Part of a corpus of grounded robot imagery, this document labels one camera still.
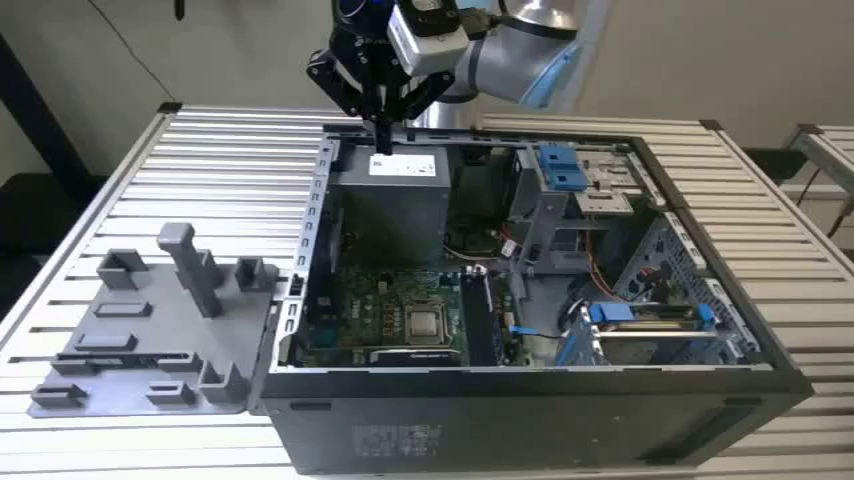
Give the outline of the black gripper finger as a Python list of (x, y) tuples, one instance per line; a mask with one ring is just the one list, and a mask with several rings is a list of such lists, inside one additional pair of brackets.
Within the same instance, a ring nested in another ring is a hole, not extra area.
[(405, 120), (414, 120), (442, 96), (455, 81), (451, 71), (426, 76), (407, 93), (403, 93), (411, 78), (403, 74), (386, 84), (385, 99), (385, 152), (393, 152), (393, 127)]
[(339, 109), (373, 127), (378, 153), (385, 152), (385, 111), (370, 57), (359, 49), (339, 59), (331, 49), (315, 51), (306, 73)]

